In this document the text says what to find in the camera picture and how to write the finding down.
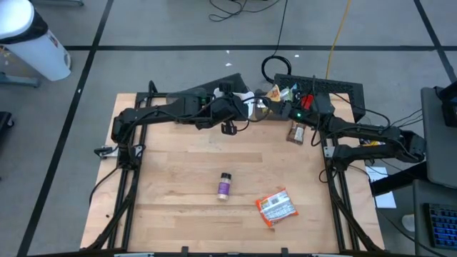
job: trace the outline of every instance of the wooden tabletop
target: wooden tabletop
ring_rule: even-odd
[[[113,117],[132,107],[135,96],[119,94]],[[336,116],[353,121],[349,104],[333,95],[331,100]],[[153,105],[163,103],[154,99]],[[287,142],[290,127],[290,121],[262,121],[227,136],[220,126],[201,131],[174,123],[148,126],[129,251],[179,252],[188,246],[190,252],[279,253],[287,247],[291,253],[337,253],[328,186],[318,180],[324,169],[321,147],[311,147],[310,128],[302,146]],[[114,144],[110,133],[111,128],[108,145]],[[356,146],[358,141],[343,138],[340,143]],[[352,164],[365,169],[362,161]],[[114,158],[102,161],[97,181],[115,165]],[[232,174],[227,202],[216,198],[222,172]],[[120,173],[94,194],[81,247],[92,243],[112,217]],[[355,219],[383,248],[366,174],[349,168],[346,180]],[[299,215],[268,228],[254,202],[281,188],[286,188]],[[346,248],[351,248],[341,217]]]

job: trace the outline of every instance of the jar lid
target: jar lid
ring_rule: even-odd
[[[221,178],[228,178],[231,179],[231,174],[230,173],[222,173]]]

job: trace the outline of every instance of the white trash can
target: white trash can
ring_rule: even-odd
[[[28,0],[0,0],[0,45],[50,81],[71,73],[70,54]]]

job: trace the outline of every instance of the paper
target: paper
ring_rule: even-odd
[[[366,172],[370,176],[370,181],[374,182],[379,179],[387,177],[387,170],[384,167],[365,167]],[[392,192],[385,193],[383,195],[375,197],[376,205],[378,208],[397,208],[395,204],[395,198]]]

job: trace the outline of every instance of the metal bracket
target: metal bracket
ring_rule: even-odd
[[[188,254],[189,254],[189,247],[188,246],[181,247],[181,257],[187,257]]]
[[[117,157],[117,152],[116,146],[101,146],[101,148],[94,149],[94,153],[102,159]]]
[[[324,148],[323,148],[323,154],[326,158],[332,158],[334,151],[335,151],[335,146],[324,146]]]
[[[281,257],[288,257],[288,248],[281,248]]]
[[[141,151],[143,151],[143,146],[135,146],[135,156],[139,156]],[[117,146],[102,146],[101,148],[95,149],[94,153],[102,159],[106,159],[108,157],[117,158],[119,149]]]

